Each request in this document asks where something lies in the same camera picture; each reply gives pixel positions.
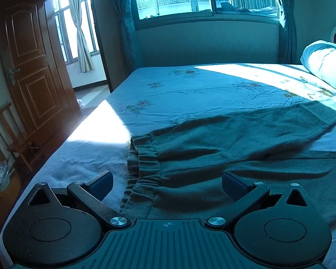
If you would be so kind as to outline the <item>teal curtain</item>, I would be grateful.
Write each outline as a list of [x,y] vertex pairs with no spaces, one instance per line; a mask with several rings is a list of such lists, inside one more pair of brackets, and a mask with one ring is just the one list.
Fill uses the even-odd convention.
[[136,69],[144,67],[144,63],[136,36],[131,2],[132,0],[112,0],[114,11],[121,27],[121,37],[127,67],[133,72]]
[[277,0],[279,14],[279,54],[278,61],[292,64],[297,53],[297,31],[294,17],[295,0]]

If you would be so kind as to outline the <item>floral light blue bedsheet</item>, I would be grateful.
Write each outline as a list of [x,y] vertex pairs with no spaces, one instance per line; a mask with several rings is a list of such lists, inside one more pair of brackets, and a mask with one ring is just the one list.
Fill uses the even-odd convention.
[[[324,268],[331,227],[298,183],[270,193],[229,228],[205,219],[129,219],[103,228],[74,208],[67,186],[104,171],[102,203],[121,216],[131,138],[217,115],[317,101],[336,89],[302,66],[216,64],[134,71],[68,137],[28,185],[0,235],[5,268]],[[309,145],[336,152],[336,128]]]

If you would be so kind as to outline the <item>teal left curtain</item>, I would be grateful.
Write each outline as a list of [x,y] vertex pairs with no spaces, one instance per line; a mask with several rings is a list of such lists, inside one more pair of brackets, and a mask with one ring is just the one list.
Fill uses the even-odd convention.
[[136,69],[144,67],[144,63],[136,36],[131,2],[132,0],[112,0],[114,11],[121,27],[121,37],[127,67],[133,72]]

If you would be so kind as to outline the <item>white hallway curtain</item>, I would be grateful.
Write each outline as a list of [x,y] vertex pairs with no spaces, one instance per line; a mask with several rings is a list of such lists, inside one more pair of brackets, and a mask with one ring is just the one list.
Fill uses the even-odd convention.
[[79,68],[82,73],[88,73],[94,70],[94,66],[87,46],[87,41],[82,31],[81,0],[69,0],[69,8],[71,18],[77,32],[76,37]]

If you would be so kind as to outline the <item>hallway window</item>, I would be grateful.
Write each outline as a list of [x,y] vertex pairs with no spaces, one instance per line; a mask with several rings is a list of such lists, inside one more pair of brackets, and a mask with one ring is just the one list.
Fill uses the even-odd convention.
[[[78,61],[77,28],[70,13],[69,0],[53,0],[60,48],[66,64]],[[99,53],[91,0],[80,0],[82,31],[91,56]]]

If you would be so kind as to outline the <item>brown wooden door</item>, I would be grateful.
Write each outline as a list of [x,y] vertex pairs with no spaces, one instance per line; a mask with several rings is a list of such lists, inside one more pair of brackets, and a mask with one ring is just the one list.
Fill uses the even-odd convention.
[[[68,76],[52,0],[0,0],[0,56],[20,119],[45,143],[79,107]],[[15,86],[9,68],[20,68]]]

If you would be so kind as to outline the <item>teal right curtain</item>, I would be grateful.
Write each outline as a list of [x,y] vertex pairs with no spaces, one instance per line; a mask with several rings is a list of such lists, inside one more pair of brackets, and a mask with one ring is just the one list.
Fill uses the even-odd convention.
[[279,54],[278,61],[292,64],[297,53],[297,31],[294,17],[295,0],[277,0],[279,14]]

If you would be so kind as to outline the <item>wooden chair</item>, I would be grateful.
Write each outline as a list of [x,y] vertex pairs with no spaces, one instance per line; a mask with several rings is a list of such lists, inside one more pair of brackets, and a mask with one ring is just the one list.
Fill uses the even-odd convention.
[[0,108],[0,139],[13,157],[15,164],[35,174],[45,160],[35,132],[21,130],[11,111],[11,103]]

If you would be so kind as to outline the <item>rolled light blue quilt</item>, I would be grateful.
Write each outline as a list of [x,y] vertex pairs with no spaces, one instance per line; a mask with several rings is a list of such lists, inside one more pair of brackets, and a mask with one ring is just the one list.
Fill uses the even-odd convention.
[[313,75],[336,89],[336,44],[319,40],[306,46],[300,57]]

